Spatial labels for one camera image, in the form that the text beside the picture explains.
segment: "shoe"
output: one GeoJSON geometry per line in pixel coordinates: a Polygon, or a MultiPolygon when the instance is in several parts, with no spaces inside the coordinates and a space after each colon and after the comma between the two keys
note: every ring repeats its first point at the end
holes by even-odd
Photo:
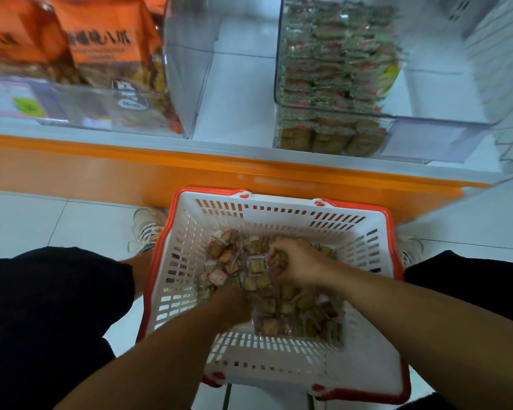
{"type": "Polygon", "coordinates": [[[403,269],[406,270],[409,266],[422,261],[424,244],[420,239],[413,236],[397,235],[396,247],[403,269]]]}
{"type": "Polygon", "coordinates": [[[143,253],[156,246],[157,238],[164,229],[167,222],[167,215],[152,207],[141,207],[133,214],[133,236],[134,241],[127,245],[128,251],[143,253]]]}

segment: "shopping basket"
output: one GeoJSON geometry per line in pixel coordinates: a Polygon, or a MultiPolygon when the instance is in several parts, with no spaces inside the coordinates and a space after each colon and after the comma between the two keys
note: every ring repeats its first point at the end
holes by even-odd
{"type": "MultiPolygon", "coordinates": [[[[137,341],[196,305],[196,280],[203,273],[211,235],[232,228],[304,237],[336,249],[342,262],[403,278],[393,222],[385,208],[247,190],[184,188],[175,194],[156,246],[137,341]]],[[[321,400],[405,402],[410,396],[409,371],[396,349],[348,304],[343,328],[344,347],[337,348],[256,336],[251,325],[240,325],[215,339],[204,382],[297,388],[321,400]]]]}

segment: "orange shelf base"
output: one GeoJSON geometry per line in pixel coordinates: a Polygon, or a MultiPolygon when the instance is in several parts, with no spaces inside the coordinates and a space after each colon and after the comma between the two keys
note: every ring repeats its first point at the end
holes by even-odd
{"type": "Polygon", "coordinates": [[[186,186],[387,207],[397,224],[487,184],[291,163],[0,136],[0,190],[167,207],[186,186]]]}

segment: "person's left hand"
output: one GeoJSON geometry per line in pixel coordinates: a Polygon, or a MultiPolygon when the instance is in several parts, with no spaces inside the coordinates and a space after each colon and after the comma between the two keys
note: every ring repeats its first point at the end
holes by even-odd
{"type": "Polygon", "coordinates": [[[209,303],[218,314],[222,331],[251,319],[253,307],[240,288],[222,287],[211,297],[209,303]]]}

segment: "shelf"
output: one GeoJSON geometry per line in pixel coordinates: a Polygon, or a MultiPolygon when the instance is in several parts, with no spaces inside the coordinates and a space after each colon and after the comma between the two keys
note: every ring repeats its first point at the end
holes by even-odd
{"type": "Polygon", "coordinates": [[[193,138],[166,138],[108,130],[42,126],[0,117],[0,134],[140,149],[191,152],[494,184],[502,172],[492,138],[464,164],[429,165],[322,155],[272,148],[277,21],[225,19],[208,71],[193,138]]]}

